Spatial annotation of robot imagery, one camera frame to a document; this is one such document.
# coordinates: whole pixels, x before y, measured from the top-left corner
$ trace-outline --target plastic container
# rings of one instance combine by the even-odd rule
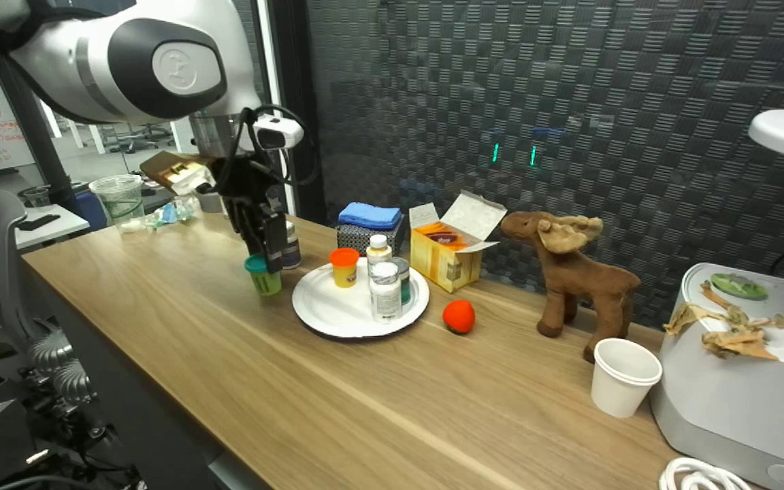
[[[594,348],[590,400],[610,416],[627,419],[646,392],[662,381],[655,354],[627,339],[603,339]]]
[[[97,197],[108,223],[124,223],[143,215],[139,174],[111,174],[104,179],[93,179],[90,192]]]
[[[369,268],[369,312],[379,318],[399,317],[399,277],[391,263],[379,263]]]
[[[391,248],[390,248],[386,235],[369,235],[369,245],[365,248],[365,257],[368,257],[368,269],[373,265],[390,263],[391,260]]]
[[[284,291],[279,273],[267,273],[267,263],[260,257],[245,260],[245,269],[251,273],[259,297],[275,297]]]
[[[330,265],[337,288],[350,288],[356,284],[356,265],[358,265],[356,248],[334,248],[330,254]]]

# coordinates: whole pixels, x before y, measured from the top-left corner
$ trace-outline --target orange ball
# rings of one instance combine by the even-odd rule
[[[469,301],[452,301],[444,307],[444,325],[448,332],[469,336],[477,325],[477,312]]]

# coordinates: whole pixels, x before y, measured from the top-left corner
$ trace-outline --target white bottle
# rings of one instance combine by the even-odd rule
[[[369,245],[365,248],[365,257],[368,257],[368,269],[373,265],[390,263],[391,260],[391,248],[390,248],[386,235],[369,235]]]
[[[399,277],[391,263],[379,263],[369,269],[369,312],[379,318],[399,317]]]

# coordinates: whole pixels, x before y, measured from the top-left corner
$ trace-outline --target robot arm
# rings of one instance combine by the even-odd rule
[[[0,52],[52,109],[82,122],[233,118],[259,106],[232,0],[139,0],[97,20],[9,0],[0,3]]]
[[[286,118],[292,111],[260,106],[232,0],[137,0],[111,18],[0,0],[0,56],[43,103],[71,120],[224,120],[232,141],[214,145],[213,155],[203,150],[224,178],[218,192],[251,254],[279,268],[286,207],[271,197],[279,179],[270,166],[303,139],[303,128]]]

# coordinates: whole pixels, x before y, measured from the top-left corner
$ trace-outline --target small figurine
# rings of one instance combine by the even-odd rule
[[[639,286],[628,269],[579,254],[601,228],[599,219],[584,215],[508,214],[501,220],[501,235],[531,239],[542,263],[546,302],[537,332],[557,339],[563,325],[576,317],[576,301],[590,301],[597,329],[582,348],[588,363],[594,363],[594,346],[601,339],[628,336],[628,295]]]

